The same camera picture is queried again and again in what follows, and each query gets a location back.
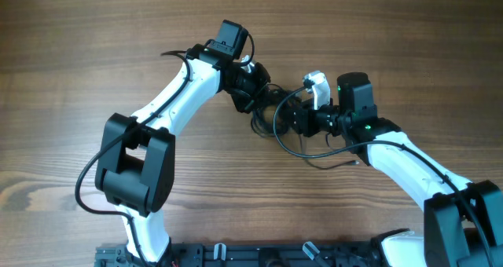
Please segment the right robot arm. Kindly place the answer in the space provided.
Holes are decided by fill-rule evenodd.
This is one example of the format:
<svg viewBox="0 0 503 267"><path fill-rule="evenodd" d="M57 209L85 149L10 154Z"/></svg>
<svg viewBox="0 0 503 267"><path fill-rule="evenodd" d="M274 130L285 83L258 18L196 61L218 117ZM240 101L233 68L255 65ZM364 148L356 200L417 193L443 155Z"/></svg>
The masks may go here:
<svg viewBox="0 0 503 267"><path fill-rule="evenodd" d="M319 71L303 78L300 90L283 98L274 120L306 137L321 131L341 136L345 152L385 173L422 210L424 233L400 229L374 243L383 266L500 266L502 191L491 181L474 183L422 152L402 129L377 114L368 75L350 72L337 79L338 102Z"/></svg>

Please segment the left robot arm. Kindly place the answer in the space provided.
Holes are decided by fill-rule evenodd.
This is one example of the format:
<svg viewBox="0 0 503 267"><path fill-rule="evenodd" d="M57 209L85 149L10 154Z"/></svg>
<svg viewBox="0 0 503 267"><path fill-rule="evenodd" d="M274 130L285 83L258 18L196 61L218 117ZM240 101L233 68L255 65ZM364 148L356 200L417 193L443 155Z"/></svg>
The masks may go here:
<svg viewBox="0 0 503 267"><path fill-rule="evenodd" d="M123 218L129 263L173 263L161 208L174 184L176 137L197 110L221 91L238 112L253 112L264 102L270 76L241 56L249 40L244 27L224 20L216 38L176 53L183 61L179 73L148 105L106 122L95 186Z"/></svg>

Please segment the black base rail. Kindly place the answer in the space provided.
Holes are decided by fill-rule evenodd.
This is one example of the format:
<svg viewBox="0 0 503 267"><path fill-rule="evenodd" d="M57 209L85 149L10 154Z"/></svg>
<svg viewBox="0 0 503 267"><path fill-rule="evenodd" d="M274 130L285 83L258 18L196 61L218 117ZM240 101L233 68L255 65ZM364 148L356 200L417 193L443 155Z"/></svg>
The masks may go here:
<svg viewBox="0 0 503 267"><path fill-rule="evenodd" d="M160 259L149 259L149 266L264 266L263 258L276 255L287 266L387 266L381 249L369 241L334 244L309 243L278 245L203 245L176 243Z"/></svg>

